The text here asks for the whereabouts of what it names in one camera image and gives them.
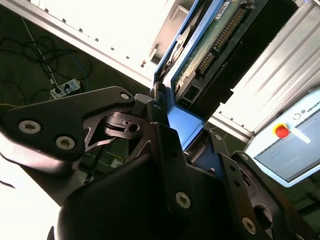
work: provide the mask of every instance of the floor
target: floor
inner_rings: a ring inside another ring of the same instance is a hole
[[[50,50],[55,48],[56,50],[67,49],[78,51],[77,53],[72,54],[74,57],[76,57],[78,63],[76,63],[69,54],[59,57],[56,63],[52,63],[52,66],[55,66],[54,68],[56,68],[57,72],[59,72],[61,75],[67,76],[62,77],[56,72],[53,73],[58,84],[63,84],[73,78],[86,78],[84,72],[87,73],[89,71],[89,62],[91,62],[92,71],[87,77],[88,81],[86,79],[81,80],[86,91],[92,91],[111,86],[120,86],[129,90],[133,95],[137,93],[148,93],[149,90],[145,86],[140,85],[131,78],[120,72],[117,72],[101,61],[76,49],[72,45],[53,36],[49,32],[32,24],[31,22],[27,20],[25,22],[35,41],[41,37],[46,37],[40,40],[40,42],[47,46]],[[22,45],[13,42],[12,40],[4,40],[5,38],[18,41]],[[31,37],[29,36],[22,19],[3,6],[0,6],[0,40],[0,113],[3,113],[11,108],[11,106],[8,106],[7,104],[22,106],[26,103],[28,104],[30,100],[32,100],[34,103],[49,100],[51,96],[47,90],[53,89],[53,85],[50,82],[50,76],[44,73],[42,69],[42,67],[46,69],[46,66],[45,64],[41,66],[41,64],[37,62],[32,62],[26,57],[26,55],[29,57],[35,57],[34,52],[32,53],[28,51],[28,48],[24,49],[23,46],[31,41]],[[23,96],[21,90],[19,90],[17,86],[21,88],[25,96]],[[42,89],[44,90],[34,96],[37,91]],[[245,147],[241,141],[229,134],[226,134],[221,129],[212,125],[210,127],[213,131],[217,132],[224,138],[229,153],[233,153],[236,150],[243,150]],[[107,172],[112,169],[110,165],[117,164],[115,163],[115,160],[118,160],[118,157],[126,157],[126,153],[124,152],[125,147],[125,141],[119,141],[117,144],[112,146],[108,152],[103,154],[101,158],[102,162],[98,165],[98,168],[103,172]],[[93,162],[95,158],[94,155],[94,152],[87,154],[85,161],[88,164]],[[294,207],[297,210],[300,210],[311,204],[319,203],[319,186],[320,174],[315,174],[312,178],[309,178],[292,188],[281,189],[293,203]],[[307,214],[305,219],[315,231],[320,232],[319,208],[315,208],[314,211]]]

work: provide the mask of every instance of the electronic device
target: electronic device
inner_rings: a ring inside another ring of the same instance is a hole
[[[154,74],[168,89],[168,119],[183,149],[296,9],[291,0],[194,2]]]
[[[319,126],[316,89],[258,133],[245,152],[268,176],[291,187],[320,170]]]
[[[124,164],[68,192],[49,239],[319,239],[246,153],[226,155],[217,133],[203,129],[183,151],[163,88],[134,97],[109,87],[4,113],[0,160],[36,169],[50,196],[66,194],[85,152],[129,139]]]
[[[59,99],[71,94],[73,91],[79,90],[80,88],[80,82],[74,78],[59,87],[50,90],[50,94],[54,99]]]

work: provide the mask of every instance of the blue frame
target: blue frame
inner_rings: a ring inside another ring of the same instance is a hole
[[[170,47],[162,57],[158,65],[158,68],[154,74],[152,86],[155,83],[156,75],[159,74],[161,66],[163,64],[166,64],[165,59],[173,49],[178,36],[182,33],[182,30],[187,25],[187,21],[190,19],[191,14],[195,10],[198,2],[199,0],[196,0],[193,3],[189,11],[189,14],[185,18],[173,42],[171,43]],[[178,132],[180,143],[183,150],[185,150],[188,147],[188,145],[191,143],[191,141],[197,136],[197,134],[204,127],[205,123],[201,118],[195,116],[194,114],[176,105],[173,81],[178,75],[178,73],[180,72],[180,70],[182,69],[183,65],[187,61],[192,51],[195,49],[202,35],[206,32],[207,28],[209,27],[209,25],[217,15],[223,3],[224,3],[224,0],[212,1],[211,5],[209,6],[208,10],[203,16],[201,22],[199,23],[198,27],[194,31],[192,37],[190,38],[189,42],[187,43],[183,52],[181,53],[178,61],[174,64],[172,69],[169,71],[169,73],[165,76],[163,80],[163,84],[167,88],[167,115],[168,115],[169,124],[171,128],[175,129]]]
[[[316,89],[297,102],[293,107],[284,112],[280,117],[274,120],[270,125],[268,125],[265,129],[263,129],[257,136],[253,138],[253,140],[248,144],[245,149],[245,152],[253,159],[253,161],[257,164],[257,166],[269,177],[277,181],[282,186],[289,188],[293,185],[299,183],[310,175],[320,170],[320,164],[310,169],[309,171],[297,176],[291,181],[286,181],[277,175],[274,171],[271,171],[269,168],[261,164],[254,157],[261,153],[264,149],[268,148],[271,144],[276,142],[279,138],[273,134],[273,128],[277,124],[286,124],[288,129],[294,128],[301,122],[303,122],[306,118],[320,109],[320,104],[313,108],[313,111],[306,111],[301,114],[302,110],[308,109],[310,106],[313,106],[315,103],[318,103],[320,99],[320,89]],[[295,119],[294,116],[299,114],[299,119]]]

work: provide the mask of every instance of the black cable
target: black cable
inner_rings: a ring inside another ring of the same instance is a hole
[[[112,69],[112,72],[117,76],[117,78],[122,82],[122,85],[124,86],[124,88],[129,91],[129,93],[132,94],[132,90],[130,89],[130,87],[127,86],[127,84],[125,84],[125,82],[122,80],[122,78],[118,75],[118,73]]]
[[[44,43],[45,40],[49,41],[50,46],[47,46]],[[15,45],[20,46],[21,47],[20,51],[1,49],[1,46],[3,45],[3,43],[5,43],[7,41],[12,42]],[[57,68],[59,65],[58,59],[62,56],[67,56],[69,54],[79,53],[79,51],[73,50],[73,49],[58,49],[58,48],[56,48],[54,42],[49,37],[46,37],[46,36],[39,37],[35,42],[28,41],[27,43],[21,43],[21,42],[14,40],[12,38],[5,37],[0,41],[0,52],[11,53],[11,54],[15,54],[18,56],[23,56],[23,57],[27,58],[32,63],[40,64],[42,70],[48,76],[49,79],[51,79],[51,76],[49,76],[48,74],[57,74],[57,75],[65,78],[65,79],[68,79],[68,80],[73,79],[74,77],[66,76],[66,75],[57,71]],[[85,77],[76,78],[79,81],[87,79],[92,73],[93,65],[88,58],[87,58],[87,61],[89,62],[89,70],[86,73]],[[47,70],[46,69],[47,66],[50,66],[52,71]]]
[[[90,182],[91,178],[95,175],[96,167],[98,165],[98,162],[99,162],[102,154],[104,153],[105,148],[106,148],[106,145],[101,145],[98,147],[98,152],[95,155],[95,158],[94,158],[93,163],[90,167],[90,170],[84,180],[84,184],[87,184],[88,182]]]
[[[0,80],[0,83],[10,83],[10,84],[15,85],[20,90],[20,92],[21,92],[21,94],[23,96],[24,103],[27,105],[27,98],[26,98],[25,92],[22,90],[22,88],[20,87],[19,84],[17,84],[14,81],[10,81],[10,80]]]
[[[47,92],[47,93],[49,93],[50,96],[51,96],[50,90],[45,89],[45,88],[40,89],[40,90],[36,91],[36,92],[32,95],[32,97],[31,97],[30,100],[29,100],[28,105],[30,105],[30,104],[34,101],[34,99],[36,98],[36,96],[37,96],[39,93],[42,93],[42,92]]]

